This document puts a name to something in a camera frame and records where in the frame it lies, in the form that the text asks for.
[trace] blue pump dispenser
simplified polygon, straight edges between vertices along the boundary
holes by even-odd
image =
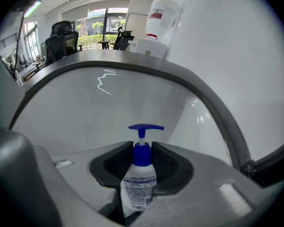
[[[131,130],[138,130],[139,143],[136,143],[133,148],[133,164],[136,166],[151,165],[151,147],[145,142],[146,130],[164,130],[163,126],[154,124],[134,124],[128,127]]]

